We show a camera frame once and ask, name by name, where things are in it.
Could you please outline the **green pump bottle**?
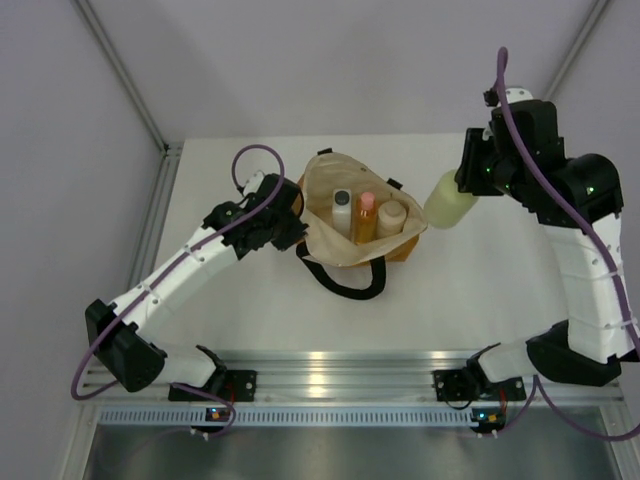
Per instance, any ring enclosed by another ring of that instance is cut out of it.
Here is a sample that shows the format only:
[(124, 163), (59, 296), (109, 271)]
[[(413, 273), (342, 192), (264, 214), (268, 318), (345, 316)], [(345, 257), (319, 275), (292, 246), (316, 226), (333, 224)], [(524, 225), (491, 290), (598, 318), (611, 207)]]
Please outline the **green pump bottle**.
[(429, 227), (450, 229), (477, 203), (477, 197), (458, 190), (455, 175), (455, 170), (443, 174), (425, 201), (423, 211)]

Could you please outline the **white bottle black cap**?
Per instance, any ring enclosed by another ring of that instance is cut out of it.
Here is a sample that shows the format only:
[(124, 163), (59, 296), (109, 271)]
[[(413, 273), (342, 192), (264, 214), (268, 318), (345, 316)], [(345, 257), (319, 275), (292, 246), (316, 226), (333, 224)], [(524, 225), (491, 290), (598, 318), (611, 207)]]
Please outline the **white bottle black cap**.
[(332, 225), (343, 237), (349, 238), (352, 223), (352, 193), (350, 189), (335, 189), (332, 203)]

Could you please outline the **tan canvas tote bag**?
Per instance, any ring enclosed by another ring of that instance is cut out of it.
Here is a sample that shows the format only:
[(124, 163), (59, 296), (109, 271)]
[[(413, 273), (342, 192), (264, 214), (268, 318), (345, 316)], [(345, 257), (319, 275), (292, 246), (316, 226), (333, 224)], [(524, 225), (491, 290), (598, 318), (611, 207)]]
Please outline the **tan canvas tote bag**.
[[(328, 291), (365, 301), (386, 287), (387, 264), (403, 262), (427, 229), (417, 201), (393, 179), (383, 179), (346, 154), (325, 149), (307, 164), (300, 179), (308, 225), (296, 255)], [(370, 268), (367, 287), (352, 288), (335, 281), (327, 269)]]

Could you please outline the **orange bottle pink cap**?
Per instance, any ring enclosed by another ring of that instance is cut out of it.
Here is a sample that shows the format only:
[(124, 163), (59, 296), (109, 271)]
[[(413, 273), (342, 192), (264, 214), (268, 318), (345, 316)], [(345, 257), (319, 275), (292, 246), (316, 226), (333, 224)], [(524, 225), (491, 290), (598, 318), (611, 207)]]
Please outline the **orange bottle pink cap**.
[(376, 231), (376, 197), (372, 192), (363, 192), (357, 203), (354, 241), (357, 245), (371, 242)]

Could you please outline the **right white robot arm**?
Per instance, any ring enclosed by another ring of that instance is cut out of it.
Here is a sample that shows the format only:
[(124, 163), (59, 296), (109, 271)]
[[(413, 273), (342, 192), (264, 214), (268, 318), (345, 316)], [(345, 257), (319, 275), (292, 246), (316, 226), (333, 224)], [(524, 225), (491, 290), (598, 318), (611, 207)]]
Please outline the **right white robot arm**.
[(620, 306), (620, 177), (599, 154), (565, 155), (557, 110), (542, 100), (493, 107), (485, 128), (466, 132), (455, 182), (476, 197), (506, 195), (533, 214), (558, 264), (568, 317), (546, 332), (495, 344), (465, 365), (467, 389), (488, 397), (502, 382), (540, 375), (562, 384), (601, 387), (638, 356)]

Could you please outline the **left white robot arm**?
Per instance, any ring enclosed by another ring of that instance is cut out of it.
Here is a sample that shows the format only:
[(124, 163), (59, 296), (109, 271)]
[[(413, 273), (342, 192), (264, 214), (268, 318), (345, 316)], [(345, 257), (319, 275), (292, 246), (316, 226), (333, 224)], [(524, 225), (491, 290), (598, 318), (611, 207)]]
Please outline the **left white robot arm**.
[(182, 383), (207, 400), (224, 392), (223, 364), (210, 349), (172, 347), (159, 340), (158, 332), (225, 268), (267, 244), (284, 251), (305, 236), (298, 184), (257, 173), (241, 190), (242, 202), (216, 206), (182, 248), (145, 280), (111, 303), (95, 300), (86, 308), (93, 354), (126, 391)]

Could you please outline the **beige round bottle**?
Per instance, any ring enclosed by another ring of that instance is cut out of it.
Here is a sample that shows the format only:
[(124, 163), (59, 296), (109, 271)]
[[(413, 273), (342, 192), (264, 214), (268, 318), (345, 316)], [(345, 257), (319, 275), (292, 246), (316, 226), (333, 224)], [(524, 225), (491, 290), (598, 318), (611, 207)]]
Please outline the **beige round bottle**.
[(387, 238), (399, 234), (405, 224), (407, 211), (405, 207), (396, 200), (383, 203), (378, 209), (378, 219), (376, 225), (376, 236)]

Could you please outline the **right aluminium frame post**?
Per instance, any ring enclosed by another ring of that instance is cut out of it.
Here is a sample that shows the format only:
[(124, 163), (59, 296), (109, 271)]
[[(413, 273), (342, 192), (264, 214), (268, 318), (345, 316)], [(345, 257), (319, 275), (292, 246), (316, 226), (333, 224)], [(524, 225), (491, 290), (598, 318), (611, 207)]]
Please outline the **right aluminium frame post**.
[(602, 103), (594, 58), (616, 1), (539, 1), (528, 44), (514, 54), (519, 80), (558, 108), (560, 132), (572, 152), (596, 151)]

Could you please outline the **aluminium frame post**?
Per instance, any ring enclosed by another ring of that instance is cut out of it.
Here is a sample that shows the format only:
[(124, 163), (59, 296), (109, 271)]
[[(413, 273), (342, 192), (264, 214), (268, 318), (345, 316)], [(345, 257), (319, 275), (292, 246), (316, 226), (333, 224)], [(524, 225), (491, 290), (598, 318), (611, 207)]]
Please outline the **aluminium frame post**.
[(151, 141), (164, 154), (168, 149), (167, 142), (94, 6), (87, 0), (71, 0), (71, 4), (97, 44)]
[(596, 151), (602, 103), (594, 58), (616, 1), (539, 1), (528, 44), (514, 54), (519, 80), (558, 108), (560, 132), (572, 152)]

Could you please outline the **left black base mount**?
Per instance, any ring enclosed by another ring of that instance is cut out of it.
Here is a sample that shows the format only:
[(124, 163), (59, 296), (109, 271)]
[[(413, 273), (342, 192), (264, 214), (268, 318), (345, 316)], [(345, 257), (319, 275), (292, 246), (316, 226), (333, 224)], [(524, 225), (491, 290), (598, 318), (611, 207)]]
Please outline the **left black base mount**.
[(219, 370), (203, 387), (188, 386), (186, 390), (172, 385), (168, 400), (172, 402), (204, 401), (202, 393), (215, 395), (230, 403), (255, 400), (258, 373), (255, 370)]

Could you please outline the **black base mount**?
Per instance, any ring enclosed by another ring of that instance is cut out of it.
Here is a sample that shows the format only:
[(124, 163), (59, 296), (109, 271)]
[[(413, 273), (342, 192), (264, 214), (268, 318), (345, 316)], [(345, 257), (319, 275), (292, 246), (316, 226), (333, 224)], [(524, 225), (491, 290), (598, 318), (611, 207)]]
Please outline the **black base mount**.
[(188, 386), (186, 390), (172, 385), (168, 400), (172, 402), (204, 401), (202, 393), (215, 395), (230, 403), (255, 400), (258, 373), (255, 370), (219, 370), (203, 387)]
[(478, 382), (466, 368), (435, 370), (432, 376), (439, 402), (469, 402), (479, 398)]

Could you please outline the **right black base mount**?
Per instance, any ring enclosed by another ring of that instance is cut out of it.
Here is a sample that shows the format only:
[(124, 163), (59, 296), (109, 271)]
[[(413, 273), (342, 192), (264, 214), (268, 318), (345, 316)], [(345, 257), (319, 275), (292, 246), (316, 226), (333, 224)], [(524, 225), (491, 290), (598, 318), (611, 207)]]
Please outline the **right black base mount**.
[(435, 370), (432, 376), (439, 402), (469, 402), (479, 398), (478, 382), (466, 368)]

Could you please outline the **aluminium mounting rail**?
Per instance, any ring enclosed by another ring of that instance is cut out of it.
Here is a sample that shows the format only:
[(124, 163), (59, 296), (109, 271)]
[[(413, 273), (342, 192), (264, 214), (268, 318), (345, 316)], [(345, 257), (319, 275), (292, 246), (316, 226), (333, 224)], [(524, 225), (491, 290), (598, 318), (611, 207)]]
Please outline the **aluminium mounting rail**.
[[(229, 369), (255, 370), (257, 404), (275, 403), (436, 403), (433, 372), (464, 366), (468, 351), (285, 352), (221, 351)], [(93, 361), (81, 377), (79, 392), (89, 394), (113, 381)], [(619, 381), (604, 387), (542, 381), (559, 406), (622, 403)], [(158, 401), (168, 396), (166, 384), (154, 383), (136, 393), (113, 386), (95, 401)]]

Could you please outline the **left aluminium frame post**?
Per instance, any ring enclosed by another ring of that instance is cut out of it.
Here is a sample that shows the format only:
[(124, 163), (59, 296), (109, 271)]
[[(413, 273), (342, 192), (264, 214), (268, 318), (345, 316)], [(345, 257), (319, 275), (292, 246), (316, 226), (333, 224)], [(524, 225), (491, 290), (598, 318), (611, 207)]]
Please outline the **left aluminium frame post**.
[(71, 0), (71, 4), (97, 44), (151, 141), (164, 154), (168, 149), (167, 142), (94, 6), (87, 0)]

